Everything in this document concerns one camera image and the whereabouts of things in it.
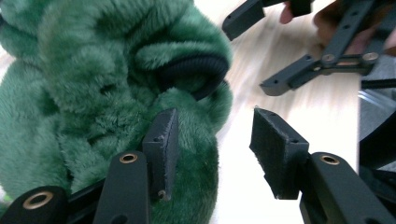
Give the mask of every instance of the screw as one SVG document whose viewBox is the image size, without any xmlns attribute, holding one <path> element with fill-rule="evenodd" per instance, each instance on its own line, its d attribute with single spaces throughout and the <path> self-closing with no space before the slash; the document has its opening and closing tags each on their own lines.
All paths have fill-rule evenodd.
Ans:
<svg viewBox="0 0 396 224">
<path fill-rule="evenodd" d="M 332 60 L 334 60 L 334 55 L 332 54 L 323 55 L 322 60 L 325 62 L 331 62 Z"/>
<path fill-rule="evenodd" d="M 321 69 L 320 66 L 314 67 L 312 70 L 314 70 L 315 72 L 319 71 Z"/>
<path fill-rule="evenodd" d="M 153 140 L 154 142 L 161 142 L 163 141 L 163 136 L 155 137 Z"/>
<path fill-rule="evenodd" d="M 158 191 L 158 196 L 160 197 L 161 200 L 164 200 L 164 201 L 170 200 L 170 197 L 166 194 L 166 191 L 164 189 Z"/>
<path fill-rule="evenodd" d="M 366 53 L 363 55 L 363 60 L 364 61 L 373 61 L 378 59 L 378 54 L 375 52 L 371 52 L 371 53 Z"/>
</svg>

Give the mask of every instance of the black plastic bracket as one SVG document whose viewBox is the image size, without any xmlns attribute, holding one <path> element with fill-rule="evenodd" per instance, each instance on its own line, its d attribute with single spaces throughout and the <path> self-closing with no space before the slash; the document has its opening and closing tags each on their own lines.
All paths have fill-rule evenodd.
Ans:
<svg viewBox="0 0 396 224">
<path fill-rule="evenodd" d="M 344 55 L 338 61 L 343 64 L 326 68 L 321 64 L 320 60 L 315 61 L 311 55 L 306 54 L 296 62 L 264 80 L 260 86 L 267 95 L 278 96 L 289 90 L 300 88 L 306 82 L 319 75 L 359 73 L 367 76 L 372 68 L 359 63 L 360 58 L 359 55 Z"/>
<path fill-rule="evenodd" d="M 396 223 L 346 161 L 330 153 L 310 155 L 308 143 L 277 114 L 255 108 L 250 148 L 277 199 L 302 193 L 304 223 Z"/>
<path fill-rule="evenodd" d="M 93 223 L 145 224 L 149 217 L 146 156 L 139 151 L 122 152 L 110 164 Z"/>
<path fill-rule="evenodd" d="M 152 199 L 170 200 L 175 183 L 178 152 L 178 113 L 175 109 L 157 115 L 142 142 L 149 168 Z"/>
<path fill-rule="evenodd" d="M 270 7 L 285 0 L 247 0 L 224 20 L 221 29 L 230 40 L 234 40 L 251 26 L 265 17 L 264 7 Z M 290 0 L 294 17 L 311 13 L 311 0 Z"/>
<path fill-rule="evenodd" d="M 32 189 L 16 199 L 1 217 L 2 224 L 64 223 L 67 218 L 64 189 L 46 186 Z"/>
<path fill-rule="evenodd" d="M 361 29 L 363 20 L 373 10 L 374 3 L 375 0 L 354 1 L 347 9 L 332 40 L 322 53 L 320 62 L 323 67 L 328 68 L 339 62 L 353 36 Z"/>
<path fill-rule="evenodd" d="M 67 224 L 92 223 L 104 184 L 103 179 L 70 196 L 67 205 Z"/>
</svg>

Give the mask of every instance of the screw hole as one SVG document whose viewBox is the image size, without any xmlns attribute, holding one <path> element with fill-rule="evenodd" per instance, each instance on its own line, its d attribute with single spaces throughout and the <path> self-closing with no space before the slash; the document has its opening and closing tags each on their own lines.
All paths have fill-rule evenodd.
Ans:
<svg viewBox="0 0 396 224">
<path fill-rule="evenodd" d="M 34 210 L 46 205 L 52 198 L 53 194 L 49 191 L 38 192 L 26 199 L 23 203 L 23 207 L 27 210 Z"/>
<path fill-rule="evenodd" d="M 158 197 L 160 197 L 160 199 L 165 199 L 166 198 L 166 192 L 165 192 L 165 190 L 160 190 L 159 192 L 158 192 Z"/>
<path fill-rule="evenodd" d="M 163 140 L 163 137 L 162 136 L 155 137 L 153 140 L 154 140 L 154 142 L 161 142 Z"/>
<path fill-rule="evenodd" d="M 324 156 L 322 156 L 320 159 L 321 159 L 322 161 L 324 161 L 324 162 L 330 164 L 330 165 L 338 165 L 338 164 L 340 164 L 340 161 L 339 161 L 339 160 L 337 160 L 336 158 L 331 157 L 331 156 L 324 155 Z"/>
<path fill-rule="evenodd" d="M 133 153 L 128 153 L 120 157 L 120 162 L 122 163 L 132 163 L 137 160 L 137 156 Z"/>
</svg>

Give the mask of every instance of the black 3d-printed part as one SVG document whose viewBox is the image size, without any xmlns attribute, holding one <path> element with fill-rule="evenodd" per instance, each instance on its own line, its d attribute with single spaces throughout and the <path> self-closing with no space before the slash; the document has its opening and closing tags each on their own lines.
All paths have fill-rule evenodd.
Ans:
<svg viewBox="0 0 396 224">
<path fill-rule="evenodd" d="M 294 17 L 311 13 L 311 0 L 290 0 L 290 9 Z"/>
<path fill-rule="evenodd" d="M 167 109 L 159 113 L 142 142 L 150 174 L 151 199 L 170 200 L 178 158 L 178 113 Z"/>
<path fill-rule="evenodd" d="M 265 179 L 278 199 L 298 198 L 295 177 L 298 165 L 305 163 L 309 144 L 279 115 L 254 109 L 250 149 L 254 152 Z"/>
<path fill-rule="evenodd" d="M 146 156 L 126 151 L 110 163 L 94 224 L 141 223 L 150 218 L 149 181 Z"/>
<path fill-rule="evenodd" d="M 374 65 L 379 55 L 384 52 L 384 43 L 396 28 L 396 3 L 387 16 L 375 28 L 375 34 L 370 40 L 370 44 L 361 55 L 361 61 L 365 64 Z"/>
<path fill-rule="evenodd" d="M 344 159 L 330 153 L 316 152 L 306 163 L 306 175 L 323 207 L 325 223 L 396 223 Z M 304 223 L 321 223 L 315 217 L 307 219 L 304 212 L 302 214 Z"/>
<path fill-rule="evenodd" d="M 318 62 L 312 56 L 306 54 L 301 59 L 264 80 L 260 86 L 270 96 L 278 96 L 288 90 L 295 90 L 319 75 L 318 71 L 315 70 L 316 64 Z"/>
<path fill-rule="evenodd" d="M 265 17 L 262 0 L 247 0 L 224 20 L 221 29 L 233 40 Z"/>
<path fill-rule="evenodd" d="M 60 187 L 46 186 L 22 194 L 1 217 L 2 224 L 66 223 L 67 197 Z"/>
<path fill-rule="evenodd" d="M 331 67 L 339 62 L 352 37 L 360 30 L 363 20 L 373 9 L 375 0 L 355 0 L 347 9 L 333 35 L 332 40 L 323 50 L 321 64 Z"/>
<path fill-rule="evenodd" d="M 92 223 L 104 184 L 103 179 L 69 197 L 67 224 Z"/>
</svg>

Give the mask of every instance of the plush fabric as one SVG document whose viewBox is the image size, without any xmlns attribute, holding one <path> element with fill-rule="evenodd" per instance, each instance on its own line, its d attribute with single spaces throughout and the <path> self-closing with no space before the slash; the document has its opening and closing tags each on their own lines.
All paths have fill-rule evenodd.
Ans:
<svg viewBox="0 0 396 224">
<path fill-rule="evenodd" d="M 172 63 L 215 57 L 227 38 L 191 0 L 3 0 L 0 42 L 16 57 L 0 86 L 0 184 L 11 198 L 54 185 L 74 193 L 106 177 L 110 159 L 136 149 L 155 115 L 179 114 L 177 177 L 153 223 L 206 223 L 218 184 L 216 132 L 230 112 L 225 82 L 209 95 L 205 64 L 175 75 Z"/>
</svg>

